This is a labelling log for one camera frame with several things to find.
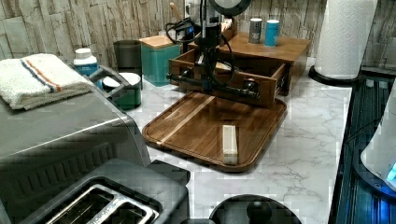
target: green canister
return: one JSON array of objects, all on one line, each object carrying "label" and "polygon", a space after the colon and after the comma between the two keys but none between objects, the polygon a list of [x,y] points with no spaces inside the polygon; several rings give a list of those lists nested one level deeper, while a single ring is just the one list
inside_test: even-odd
[{"label": "green canister", "polygon": [[[125,95],[121,96],[121,98],[115,100],[114,103],[123,110],[129,110],[140,106],[142,103],[141,77],[135,73],[120,73],[120,75],[122,75],[133,88]],[[120,83],[111,77],[105,77],[103,79],[103,90],[106,92],[116,89],[119,85]]]}]

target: wooden drawer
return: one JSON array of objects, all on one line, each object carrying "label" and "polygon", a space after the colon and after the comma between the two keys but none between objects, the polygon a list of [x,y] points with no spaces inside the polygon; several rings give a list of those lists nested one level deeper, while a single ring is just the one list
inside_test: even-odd
[{"label": "wooden drawer", "polygon": [[[195,58],[198,56],[197,54],[197,51],[192,49],[187,53],[170,60],[170,72],[174,75],[180,75],[186,69],[193,69],[193,78],[200,80],[201,75],[199,74],[198,69],[194,66]],[[225,62],[231,61],[230,54],[225,52],[221,52],[219,54],[219,59]],[[273,107],[276,95],[286,88],[285,83],[288,82],[287,65],[274,59],[235,55],[235,66],[238,70],[234,73],[233,80],[230,82],[229,86],[242,89],[244,80],[252,78],[259,83],[260,99],[244,98],[222,91],[213,91],[212,94],[221,98],[231,99],[233,101],[249,105],[259,105],[266,108]],[[218,64],[216,67],[216,77],[219,81],[225,82],[231,77],[231,71],[221,64]],[[183,89],[202,91],[201,87],[189,84],[178,85]]]}]

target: white towel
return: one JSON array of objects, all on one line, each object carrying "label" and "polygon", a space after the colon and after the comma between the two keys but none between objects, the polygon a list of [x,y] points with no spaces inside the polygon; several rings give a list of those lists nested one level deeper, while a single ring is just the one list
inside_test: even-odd
[{"label": "white towel", "polygon": [[13,109],[31,109],[91,90],[92,83],[52,54],[0,62],[0,95]]}]

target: wood plank wall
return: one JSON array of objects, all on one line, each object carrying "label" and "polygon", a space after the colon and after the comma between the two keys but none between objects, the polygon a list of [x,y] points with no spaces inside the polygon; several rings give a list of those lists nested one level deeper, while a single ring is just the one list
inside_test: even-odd
[{"label": "wood plank wall", "polygon": [[[158,34],[175,21],[171,1],[184,15],[184,0],[0,0],[0,60],[47,52],[71,63],[75,49],[88,47],[100,64],[116,67],[113,42]],[[325,6],[326,0],[253,0],[237,19],[243,31],[253,17],[280,20],[280,35],[311,39],[315,57]],[[395,15],[395,2],[379,0],[365,64],[396,66]]]},{"label": "wood plank wall", "polygon": [[396,69],[396,1],[378,0],[362,65]]},{"label": "wood plank wall", "polygon": [[0,0],[0,60],[38,52],[68,63],[91,48],[100,64],[116,67],[113,43],[156,35],[184,14],[184,0]]}]

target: teal container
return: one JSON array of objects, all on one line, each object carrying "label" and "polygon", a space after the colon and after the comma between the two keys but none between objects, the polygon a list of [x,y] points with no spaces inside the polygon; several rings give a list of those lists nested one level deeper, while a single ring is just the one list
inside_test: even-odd
[{"label": "teal container", "polygon": [[277,35],[279,33],[279,21],[269,20],[267,21],[267,28],[265,29],[264,45],[266,47],[275,47],[277,41]]},{"label": "teal container", "polygon": [[166,75],[169,73],[169,60],[180,55],[180,46],[174,45],[164,36],[149,37],[141,41],[144,79],[157,87],[168,85],[170,82]]}]

